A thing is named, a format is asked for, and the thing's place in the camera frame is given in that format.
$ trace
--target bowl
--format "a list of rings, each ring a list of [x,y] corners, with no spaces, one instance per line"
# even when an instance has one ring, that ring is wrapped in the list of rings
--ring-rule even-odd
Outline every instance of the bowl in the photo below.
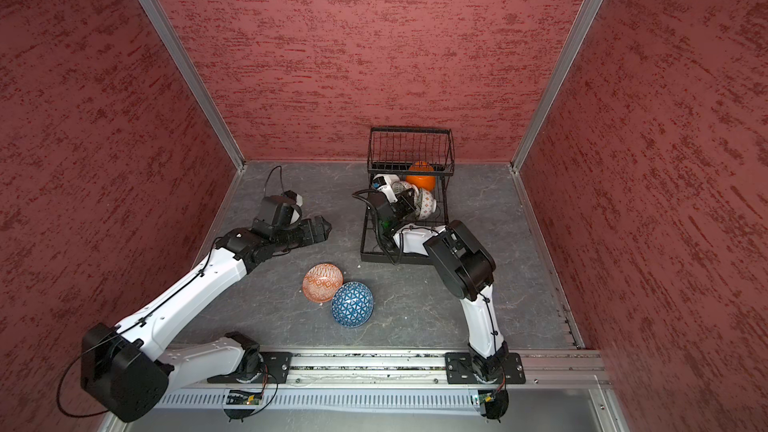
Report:
[[[301,290],[306,298],[321,304],[328,302],[344,283],[341,270],[334,264],[315,265],[304,275]]]
[[[434,170],[432,166],[424,161],[419,161],[408,168],[409,172],[432,172]],[[407,176],[406,182],[419,188],[426,188],[431,192],[435,190],[437,179],[435,176]]]
[[[348,282],[333,295],[331,313],[333,319],[344,327],[363,325],[373,312],[373,294],[360,282]]]

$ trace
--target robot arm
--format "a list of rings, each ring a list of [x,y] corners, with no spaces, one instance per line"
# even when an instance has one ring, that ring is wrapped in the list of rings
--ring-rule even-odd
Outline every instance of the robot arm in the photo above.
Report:
[[[166,351],[216,296],[276,252],[323,242],[331,225],[301,218],[291,191],[264,197],[251,228],[216,240],[208,256],[176,284],[115,327],[97,324],[83,337],[81,386],[124,422],[145,415],[167,391],[223,375],[249,383],[262,371],[259,345],[233,332],[215,342]]]
[[[493,308],[496,263],[475,235],[458,220],[427,239],[424,249],[442,283],[462,301],[475,375],[485,381],[494,379],[508,354]]]

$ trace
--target wire dish rack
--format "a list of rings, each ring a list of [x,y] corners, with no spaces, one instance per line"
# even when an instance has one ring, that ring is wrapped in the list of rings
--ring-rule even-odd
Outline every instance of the wire dish rack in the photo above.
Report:
[[[432,195],[437,202],[437,210],[427,219],[414,223],[423,227],[446,226],[449,222],[448,181],[456,164],[453,151],[450,129],[372,127],[368,142],[368,183],[371,184],[376,174],[397,174],[402,180],[408,175],[434,176],[436,184]],[[418,166],[418,172],[408,173],[411,166]],[[370,210],[366,208],[360,259],[363,262],[389,263],[389,258],[376,243],[375,226]],[[412,253],[403,254],[400,263],[432,264],[426,255]]]

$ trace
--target aluminum frame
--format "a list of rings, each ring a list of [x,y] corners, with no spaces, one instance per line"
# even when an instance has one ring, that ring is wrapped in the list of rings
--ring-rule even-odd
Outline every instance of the aluminum frame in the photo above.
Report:
[[[226,126],[224,119],[221,117],[216,103],[208,93],[208,89],[205,87],[203,79],[200,74],[197,73],[192,59],[187,54],[186,49],[181,44],[174,26],[170,24],[168,15],[163,11],[163,7],[160,5],[159,0],[139,0],[139,3],[144,8],[144,12],[149,17],[150,22],[158,32],[160,39],[165,44],[166,49],[171,58],[176,62],[176,67],[179,68],[184,80],[187,81],[187,85],[192,91],[197,103],[200,104],[200,108],[205,113],[205,116],[210,122],[211,127],[214,128],[216,136],[221,141],[221,144],[226,149],[226,153],[229,154],[232,159],[232,163],[238,170],[245,167],[245,158],[240,148],[237,146],[234,137],[229,128]]]
[[[224,219],[226,218],[226,212],[229,210],[235,194],[237,194],[237,189],[240,187],[240,183],[245,177],[245,171],[247,168],[248,165],[244,165],[243,168],[238,168],[235,171],[235,176],[232,178],[232,182],[230,182],[230,187],[226,190],[224,200],[221,201],[219,210],[216,211],[216,216],[214,216],[214,221],[210,224],[210,227],[208,227],[208,232],[206,233],[205,239],[203,240],[203,245],[201,245],[200,250],[197,251],[197,256],[195,256],[194,262],[190,264],[190,268],[199,264],[200,261],[203,260],[203,257],[208,255],[210,245],[221,231],[221,226],[224,224]]]
[[[552,262],[552,256],[549,253],[549,247],[547,247],[546,240],[544,240],[542,229],[538,225],[538,220],[536,220],[536,214],[531,205],[531,200],[528,198],[528,193],[525,191],[522,177],[520,177],[520,172],[516,172],[514,169],[512,170],[512,181],[514,183],[514,188],[518,193],[518,197],[520,198],[520,204],[523,207],[523,213],[528,222],[528,228],[531,230],[531,235],[533,235],[539,258],[544,263],[547,272],[549,272],[549,280],[547,283],[549,284],[550,293],[557,303],[558,312],[562,314],[566,325],[570,329],[570,335],[572,336],[576,347],[585,348],[586,344],[576,325],[576,319],[573,316],[573,312],[571,312],[571,305],[568,304],[568,298],[565,297],[563,285],[560,282],[560,277],[554,267],[554,262]]]
[[[554,64],[552,75],[549,77],[547,86],[544,88],[542,99],[533,112],[528,128],[525,130],[520,145],[512,158],[512,169],[514,172],[520,172],[525,158],[528,157],[536,136],[539,130],[541,130],[544,120],[547,119],[552,103],[554,103],[554,99],[557,97],[558,92],[560,92],[560,87],[563,85],[563,81],[565,81],[565,77],[568,75],[568,71],[571,69],[571,65],[581,48],[581,43],[584,42],[584,38],[587,36],[587,32],[589,32],[589,28],[598,14],[602,3],[603,0],[584,0],[581,3],[576,19],[571,26],[571,32],[568,33],[565,44],[563,44],[558,62]]]

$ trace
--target metal track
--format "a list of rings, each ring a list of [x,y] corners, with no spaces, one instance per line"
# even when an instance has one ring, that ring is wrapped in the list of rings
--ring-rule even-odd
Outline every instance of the metal track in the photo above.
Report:
[[[280,349],[294,354],[285,386],[329,389],[476,389],[476,384],[449,384],[444,349]],[[514,350],[520,354],[525,384],[507,389],[610,388],[597,350]],[[188,388],[228,389],[198,383]]]

